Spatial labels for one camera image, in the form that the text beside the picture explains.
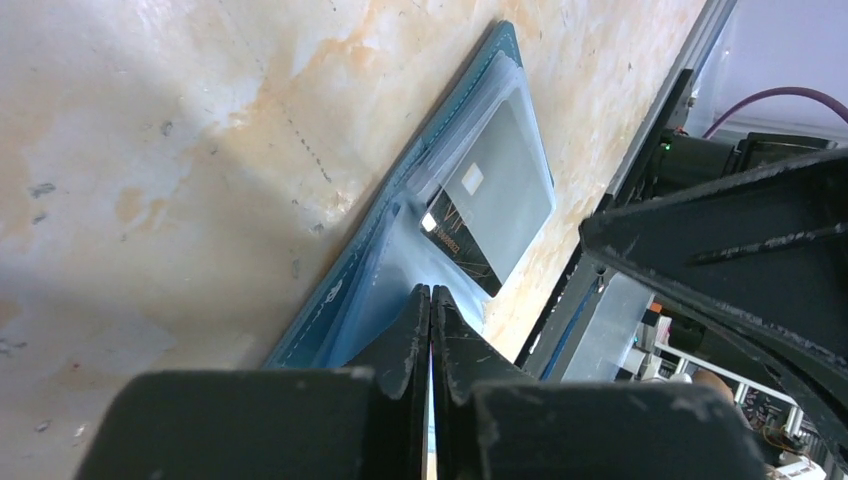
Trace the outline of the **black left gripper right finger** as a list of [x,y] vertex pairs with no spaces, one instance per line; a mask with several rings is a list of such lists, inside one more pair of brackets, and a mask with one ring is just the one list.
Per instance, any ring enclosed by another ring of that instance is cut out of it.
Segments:
[[685,383],[543,382],[459,312],[431,310],[441,479],[762,479],[759,447],[731,405]]

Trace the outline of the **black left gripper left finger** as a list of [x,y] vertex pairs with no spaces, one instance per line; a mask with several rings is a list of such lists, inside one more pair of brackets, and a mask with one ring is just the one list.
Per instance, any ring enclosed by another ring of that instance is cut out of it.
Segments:
[[160,371],[115,397],[80,479],[422,479],[431,293],[336,368]]

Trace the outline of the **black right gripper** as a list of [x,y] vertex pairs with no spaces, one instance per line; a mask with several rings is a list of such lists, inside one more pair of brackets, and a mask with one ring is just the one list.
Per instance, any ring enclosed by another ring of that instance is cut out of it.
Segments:
[[667,129],[635,197],[684,191],[595,214],[579,232],[588,255],[762,365],[843,458],[847,153],[836,147],[758,132],[728,144]]

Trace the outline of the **blue card holder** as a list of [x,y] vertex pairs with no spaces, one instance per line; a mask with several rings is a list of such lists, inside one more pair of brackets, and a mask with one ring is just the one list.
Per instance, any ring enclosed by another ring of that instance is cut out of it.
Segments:
[[265,361],[266,368],[339,367],[383,333],[417,285],[450,289],[485,328],[489,297],[421,232],[429,204],[504,101],[538,131],[515,27],[497,23],[424,130],[389,171],[358,230]]

